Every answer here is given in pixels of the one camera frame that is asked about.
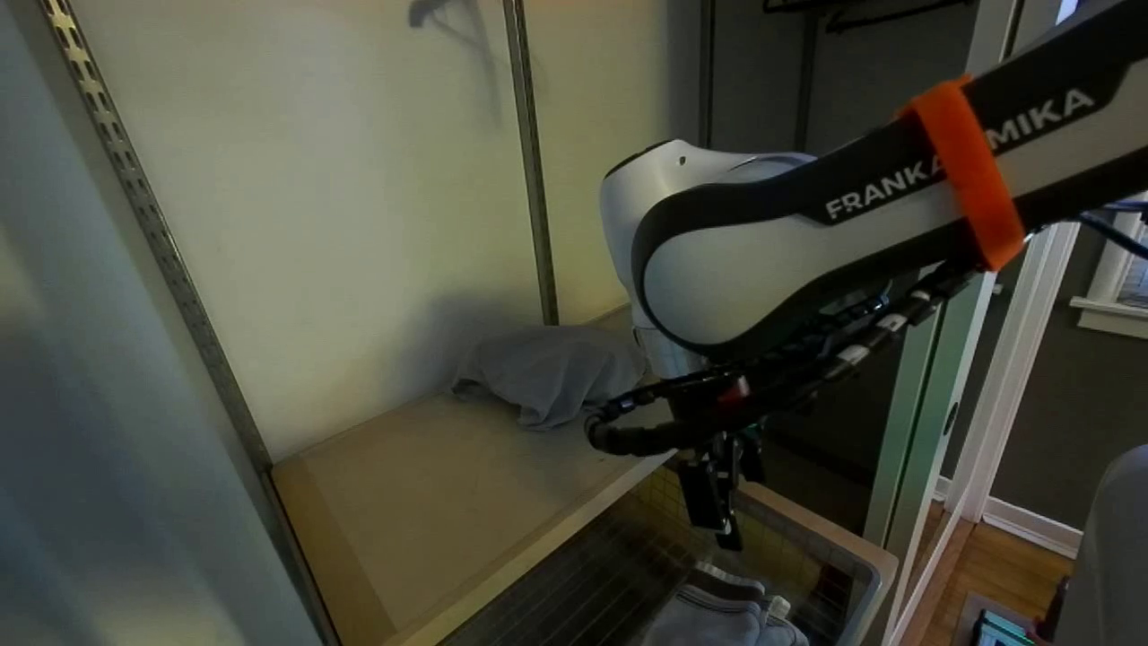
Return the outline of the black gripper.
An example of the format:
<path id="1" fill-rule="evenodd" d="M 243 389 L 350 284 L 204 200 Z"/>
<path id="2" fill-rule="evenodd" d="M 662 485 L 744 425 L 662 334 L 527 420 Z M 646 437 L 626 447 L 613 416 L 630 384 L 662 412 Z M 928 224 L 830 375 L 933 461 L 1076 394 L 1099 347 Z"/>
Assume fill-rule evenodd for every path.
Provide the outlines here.
<path id="1" fill-rule="evenodd" d="M 717 530 L 717 549 L 744 554 L 744 530 L 732 518 L 732 491 L 744 476 L 763 476 L 759 430 L 717 430 L 702 446 L 679 452 L 676 473 L 687 522 Z"/>

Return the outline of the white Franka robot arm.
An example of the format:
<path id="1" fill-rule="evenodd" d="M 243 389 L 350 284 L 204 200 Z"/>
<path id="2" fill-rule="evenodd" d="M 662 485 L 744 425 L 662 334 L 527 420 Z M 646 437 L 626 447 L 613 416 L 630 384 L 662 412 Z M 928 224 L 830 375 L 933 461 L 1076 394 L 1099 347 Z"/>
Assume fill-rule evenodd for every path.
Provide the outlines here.
<path id="1" fill-rule="evenodd" d="M 826 156 L 654 145 L 604 175 L 634 322 L 696 366 L 613 394 L 597 447 L 679 461 L 685 513 L 744 542 L 759 436 L 1015 261 L 1148 185 L 1148 0 L 1105 0 Z"/>

